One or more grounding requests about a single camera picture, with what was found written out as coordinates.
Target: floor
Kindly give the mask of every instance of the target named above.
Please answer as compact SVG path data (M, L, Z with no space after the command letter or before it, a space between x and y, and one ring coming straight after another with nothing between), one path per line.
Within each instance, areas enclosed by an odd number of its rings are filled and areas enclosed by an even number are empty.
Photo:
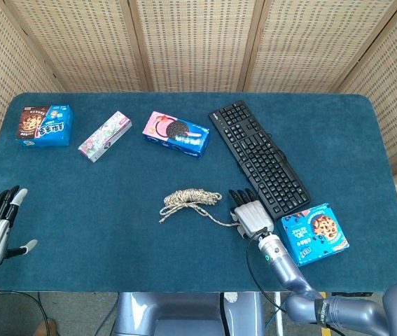
M94 335L103 318L116 303L117 293L42 293L41 301L47 315L55 319L61 336ZM381 302L382 294L374 293L371 298ZM264 300L265 322L274 311L271 304ZM107 336L110 333L116 314L97 334ZM26 297L18 295L0 295L0 336L32 335L41 322L41 313L37 306ZM274 323L271 323L266 336L276 336ZM346 336L360 336L358 332L343 330ZM285 336L321 336L316 325L296 325L284 316Z

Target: oreo box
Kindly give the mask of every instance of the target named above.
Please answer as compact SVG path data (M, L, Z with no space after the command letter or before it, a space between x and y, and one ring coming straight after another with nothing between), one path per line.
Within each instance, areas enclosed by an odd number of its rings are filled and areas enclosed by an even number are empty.
M285 216L279 226L297 266L312 263L349 247L328 203Z
M68 146L73 121L69 105L24 107L16 140L26 147Z
M209 138L209 129L154 111L142 132L145 140L201 157Z

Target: cardboard box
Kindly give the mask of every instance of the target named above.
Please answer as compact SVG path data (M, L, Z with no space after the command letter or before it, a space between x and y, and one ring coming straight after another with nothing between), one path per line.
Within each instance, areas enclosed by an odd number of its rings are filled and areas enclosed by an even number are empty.
M130 127L131 120L117 111L78 150L89 160L96 162Z
M16 140L26 147L68 146L73 121L69 105L24 107Z
M154 111L142 132L145 140L201 157L207 146L209 129Z
M340 224L327 203L283 217L279 228L284 244L298 266L349 247Z

